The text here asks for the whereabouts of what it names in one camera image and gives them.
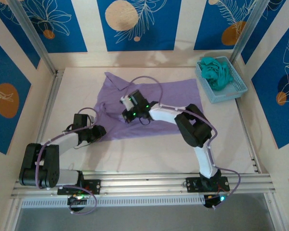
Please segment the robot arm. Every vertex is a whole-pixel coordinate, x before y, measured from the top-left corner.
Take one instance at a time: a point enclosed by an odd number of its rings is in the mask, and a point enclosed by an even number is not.
[[[88,115],[75,114],[71,125],[72,130],[84,128],[88,125]],[[42,188],[52,188],[61,185],[79,185],[84,179],[81,171],[60,169],[59,156],[67,150],[81,144],[99,140],[106,134],[104,127],[95,125],[92,128],[83,129],[58,138],[51,145],[46,146],[42,153],[39,166],[39,186]],[[35,169],[38,153],[44,143],[28,144],[25,151],[19,183],[25,186],[35,186]]]
[[[175,107],[172,107],[172,108],[174,110],[164,109],[164,108],[161,108],[158,104],[155,104],[150,109],[149,114],[153,120],[162,120],[162,121],[166,121],[166,122],[176,124],[179,126],[180,121],[182,121],[182,118],[180,118],[182,113],[175,111]],[[198,145],[196,147],[194,147],[194,145],[191,145],[191,146],[193,146],[193,149],[196,153],[196,156],[197,156],[197,159],[199,162],[200,173],[208,179],[213,177],[216,174],[217,169],[210,162],[209,153],[207,151],[206,144]]]
[[[126,107],[122,115],[127,123],[136,118],[145,118],[162,120],[178,126],[185,142],[193,147],[199,162],[200,178],[198,184],[194,185],[197,192],[217,192],[219,186],[224,185],[227,178],[221,177],[221,171],[212,163],[207,150],[206,143],[211,138],[211,127],[198,117],[180,111],[189,111],[207,120],[197,106],[190,104],[187,107],[173,107],[159,105],[157,102],[149,103],[139,90],[122,97],[120,102]]]

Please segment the white tabletop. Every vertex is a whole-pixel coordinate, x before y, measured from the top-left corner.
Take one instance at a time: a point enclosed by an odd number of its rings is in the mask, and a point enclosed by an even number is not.
[[[66,68],[44,135],[47,140],[58,135],[73,122],[74,113],[83,107],[93,107],[109,71],[125,80],[137,76],[152,76],[160,82],[196,78],[194,68]],[[135,83],[149,83],[140,79]],[[234,100],[211,104],[199,82],[198,88],[206,118],[219,135],[212,142],[218,166],[240,173],[253,173],[245,134]],[[181,134],[146,138],[104,141],[70,149],[60,156],[61,169],[116,172],[199,172],[193,148]]]

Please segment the blue basket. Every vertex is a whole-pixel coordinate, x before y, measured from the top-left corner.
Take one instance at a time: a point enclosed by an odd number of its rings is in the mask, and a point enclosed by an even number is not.
[[[241,79],[241,77],[239,76],[239,74],[236,72],[235,68],[232,66],[228,58],[225,56],[216,57],[215,59],[220,63],[227,62],[229,72],[234,80],[228,83],[223,90],[212,90],[208,81],[201,75],[201,68],[200,68],[201,61],[198,61],[196,65],[196,74],[210,102],[217,103],[241,97],[241,95],[244,92],[247,92],[247,87],[243,82],[243,80]]]

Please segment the wall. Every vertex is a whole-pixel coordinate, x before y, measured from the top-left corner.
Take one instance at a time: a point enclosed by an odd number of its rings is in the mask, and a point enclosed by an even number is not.
[[[15,41],[4,23],[0,20],[0,46],[5,53],[15,63],[15,70],[25,76],[27,84],[30,87],[27,98],[22,108],[19,107],[17,114],[20,115],[16,121],[16,129],[12,130],[12,141],[7,151],[0,151],[0,226],[3,221],[3,214],[6,202],[10,198],[15,180],[18,178],[20,166],[23,160],[26,145],[34,142],[37,136],[39,122],[41,121],[42,112],[52,83],[52,76],[46,69],[43,62],[36,67],[28,59],[27,54],[23,52],[18,43]],[[12,66],[1,68],[3,81],[10,78],[11,81],[19,80],[15,72],[10,72]],[[24,90],[18,89],[19,99]],[[5,124],[1,126],[0,134],[10,132],[10,119],[5,118]]]
[[[282,103],[279,103],[280,105],[278,105],[278,102],[276,102],[276,95],[279,91],[277,90],[277,84],[281,75],[280,72],[275,71],[277,68],[284,69],[285,67],[283,56],[285,48],[287,47],[287,42],[282,42],[282,44],[278,42],[285,40],[282,39],[282,37],[286,31],[288,31],[288,28],[289,0],[286,0],[284,6],[280,9],[279,14],[265,33],[247,64],[241,65],[240,69],[248,85],[249,91],[240,99],[239,104],[244,120],[247,123],[255,151],[263,166],[271,174],[279,201],[282,205],[282,210],[286,214],[289,226],[289,143],[286,145],[278,145],[278,142],[276,142],[276,135],[274,137],[272,133],[273,125],[271,123],[270,127],[267,118],[269,118],[269,116],[272,117],[273,115],[275,121],[277,121],[277,126],[285,128],[281,132],[284,137],[289,134],[289,121],[284,121],[279,110],[273,110],[268,114],[267,110],[263,109],[265,102],[263,100],[260,101],[260,99],[263,99],[263,95],[270,97],[271,101],[274,102],[276,106],[285,109],[285,113],[288,113],[287,116],[289,117],[289,108],[287,106],[289,102],[283,102],[285,105],[281,105]],[[284,47],[280,52],[280,55],[275,55],[279,52],[278,49],[283,46],[283,44]],[[271,62],[272,58],[279,58],[280,61]],[[263,84],[258,86],[258,81],[263,81]]]
[[[21,4],[56,68],[63,69],[194,66],[204,55],[230,56],[256,1],[25,0]],[[0,18],[21,48],[31,50],[10,13],[0,0]],[[36,64],[35,53],[29,58]]]
[[[179,0],[168,0],[165,4],[174,4]],[[244,0],[237,0],[241,5]],[[125,51],[125,52],[116,52],[111,51],[107,52],[107,49],[111,49],[111,46],[107,46],[105,42],[105,37],[109,37],[108,33],[110,30],[105,23],[101,23],[101,18],[103,17],[104,8],[100,9],[98,3],[100,1],[77,1],[72,0],[75,13],[80,25],[80,29],[86,43],[87,53],[56,53],[50,54],[55,65],[59,68],[63,66],[132,66],[132,67],[143,67],[143,66],[162,66],[162,67],[171,67],[171,66],[194,66],[196,60],[199,57],[204,55],[217,56],[217,55],[226,55],[230,56],[233,45],[223,46],[221,44],[222,33],[229,26],[227,25],[227,20],[222,18],[218,6],[211,5],[209,2],[211,0],[182,0],[181,6],[179,9],[171,8],[163,13],[161,17],[165,20],[163,26],[167,26],[169,20],[167,18],[174,17],[177,11],[179,12],[179,20],[176,30],[174,49],[170,51],[161,51],[163,49],[162,45],[158,45],[156,48],[152,48],[150,51]],[[210,10],[214,8],[216,12],[214,17],[211,19],[203,20],[204,12],[206,9],[207,14],[210,14]],[[158,27],[158,15],[156,16],[155,26],[152,26],[151,29],[147,31],[148,36],[152,38],[152,43],[156,41],[154,35],[159,33],[163,26]],[[203,34],[206,31],[206,28],[212,28],[213,31],[208,32],[205,37],[199,38],[198,36]],[[216,46],[216,41],[211,41],[213,37],[218,37],[217,40],[221,45]],[[195,47],[195,41],[207,41],[208,45],[200,45]]]

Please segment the cable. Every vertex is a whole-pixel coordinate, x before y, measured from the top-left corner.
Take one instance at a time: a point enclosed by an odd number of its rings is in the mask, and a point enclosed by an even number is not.
[[[89,121],[90,121],[90,124],[92,123],[92,121],[91,121],[91,118],[90,118],[90,116],[89,115],[87,115],[87,117],[88,117],[88,119],[89,119]]]
[[[84,107],[82,109],[80,109],[78,111],[78,113],[80,113],[81,111],[85,110],[85,109],[91,109],[93,111],[95,111],[93,108],[91,107]],[[84,129],[88,129],[88,128],[92,128],[96,123],[97,121],[99,120],[99,116],[98,116],[98,113],[97,111],[95,111],[96,113],[96,121],[93,123],[93,124],[90,124],[86,127],[83,127],[83,128],[78,128],[78,129],[75,129],[75,130],[71,130],[71,131],[68,131],[68,132],[63,132],[62,134],[52,138],[51,140],[48,140],[47,142],[44,143],[44,145],[42,146],[42,148],[40,149],[39,151],[39,154],[38,154],[38,159],[37,159],[37,163],[36,163],[36,168],[35,168],[35,185],[38,189],[42,189],[42,187],[39,186],[39,163],[40,163],[40,159],[42,157],[42,153],[44,151],[44,149],[46,148],[47,145],[49,145],[50,143],[54,142],[55,140],[65,136],[65,135],[68,135],[68,134],[71,134],[71,133],[74,133],[74,132],[77,132],[77,131],[81,131],[81,130],[84,130]]]
[[[70,206],[68,207],[68,209],[71,211],[71,214],[75,214],[75,215],[87,215],[89,213],[92,213],[96,207],[97,207],[97,199],[96,197],[94,196],[94,194],[92,192],[90,192],[89,190],[87,189],[84,189],[84,188],[81,188],[81,187],[78,187],[78,186],[75,186],[75,185],[64,185],[63,188],[68,188],[68,189],[78,189],[78,190],[82,190],[82,191],[85,191],[86,193],[88,193],[90,196],[92,196],[95,200],[95,204],[94,204],[94,207],[87,211],[87,212],[84,212],[84,213],[80,213],[80,212],[75,212],[72,210],[72,204],[70,204]]]
[[[130,82],[130,84],[127,86],[127,88],[126,88],[126,90],[125,90],[124,97],[126,96],[126,94],[127,94],[128,90],[129,90],[129,87],[130,87],[130,85],[132,84],[132,82],[134,82],[135,80],[137,80],[137,79],[139,79],[139,78],[149,78],[149,79],[151,79],[151,80],[153,80],[153,81],[155,81],[155,82],[158,83],[158,85],[159,85],[159,87],[160,87],[160,97],[159,97],[158,104],[159,104],[159,106],[160,106],[161,108],[188,113],[188,114],[190,114],[190,115],[192,115],[192,116],[200,119],[202,122],[206,123],[210,128],[212,128],[212,130],[214,131],[214,135],[211,137],[211,139],[209,139],[209,141],[208,141],[208,143],[207,143],[207,149],[208,149],[208,154],[209,154],[209,159],[210,159],[211,164],[212,164],[215,168],[217,168],[217,169],[219,169],[219,170],[228,171],[228,172],[233,172],[233,173],[237,174],[237,176],[238,176],[238,182],[237,182],[235,188],[234,188],[234,189],[229,193],[229,195],[228,195],[228,197],[231,196],[231,195],[237,190],[237,188],[239,187],[239,185],[240,185],[240,183],[241,183],[241,175],[240,175],[237,171],[234,171],[234,170],[231,170],[231,169],[222,168],[222,167],[218,167],[218,166],[215,165],[215,163],[214,163],[214,161],[213,161],[213,157],[212,157],[212,153],[211,153],[211,150],[210,150],[210,149],[211,149],[211,143],[212,143],[212,141],[217,137],[217,134],[218,134],[217,129],[216,129],[209,121],[207,121],[206,119],[202,118],[201,116],[199,116],[199,115],[197,115],[197,114],[195,114],[195,113],[193,113],[193,112],[190,112],[190,111],[187,111],[187,110],[183,110],[183,109],[179,109],[179,108],[175,109],[175,108],[172,108],[172,107],[163,106],[163,105],[161,104],[161,99],[162,99],[162,97],[163,97],[163,88],[162,88],[162,85],[161,85],[161,83],[160,83],[159,81],[157,81],[157,80],[156,80],[155,78],[153,78],[153,77],[150,77],[150,76],[139,76],[139,77],[134,78],[134,79]]]
[[[148,119],[149,123],[147,123],[147,124],[144,124],[144,123],[141,121],[141,118],[138,118],[138,119],[139,119],[139,122],[140,122],[142,125],[144,125],[144,126],[149,125],[149,124],[151,123],[151,120],[149,120],[149,119]]]
[[[70,131],[69,129],[71,128],[71,126],[73,126],[73,124],[70,124],[69,126],[67,126],[67,128],[64,131],[62,131],[62,132]]]
[[[139,76],[139,77],[136,77],[135,79],[133,79],[133,80],[130,82],[130,84],[127,86],[123,97],[125,97],[125,96],[127,95],[127,92],[128,92],[128,90],[129,90],[131,84],[132,84],[135,80],[137,80],[137,79],[139,79],[139,78],[149,78],[149,79],[157,82],[157,84],[158,84],[158,86],[159,86],[159,88],[160,88],[160,97],[159,97],[159,100],[158,100],[158,104],[160,105],[160,102],[161,102],[162,97],[163,97],[163,87],[162,87],[162,85],[161,85],[161,83],[160,83],[159,81],[157,81],[155,78],[150,77],[150,76]]]
[[[190,112],[190,111],[187,111],[187,110],[183,110],[183,109],[180,109],[180,108],[175,109],[175,108],[167,107],[167,106],[163,106],[163,105],[161,105],[161,108],[171,109],[171,110],[174,110],[174,111],[180,111],[180,112],[189,113],[190,115],[192,115],[192,116],[200,119],[202,122],[206,123],[210,128],[212,128],[212,130],[214,131],[215,134],[211,137],[211,139],[208,141],[208,144],[207,144],[208,154],[209,154],[209,159],[210,159],[211,164],[212,164],[215,168],[217,168],[217,169],[219,169],[219,170],[228,171],[228,172],[233,172],[233,173],[237,174],[237,176],[238,176],[238,181],[237,181],[237,184],[236,184],[235,188],[234,188],[234,189],[229,193],[229,195],[228,195],[228,197],[231,196],[231,195],[237,190],[237,188],[239,187],[239,185],[240,185],[240,183],[241,183],[241,175],[240,175],[237,171],[234,171],[234,170],[231,170],[231,169],[222,168],[222,167],[218,167],[218,166],[215,165],[215,163],[214,163],[214,161],[213,161],[213,157],[212,157],[212,153],[211,153],[211,146],[210,146],[210,145],[211,145],[212,141],[217,137],[217,134],[218,134],[218,133],[217,133],[216,128],[215,128],[209,121],[207,121],[205,118],[202,118],[201,116],[199,116],[199,115],[197,115],[197,114],[195,114],[195,113],[193,113],[193,112]]]
[[[77,150],[77,149],[80,149],[80,148],[83,148],[83,147],[89,146],[90,144],[92,144],[92,142],[87,143],[87,144],[85,144],[85,145],[83,145],[83,146],[81,146],[81,147],[78,147],[78,148],[75,148],[75,147],[74,147],[74,149]]]

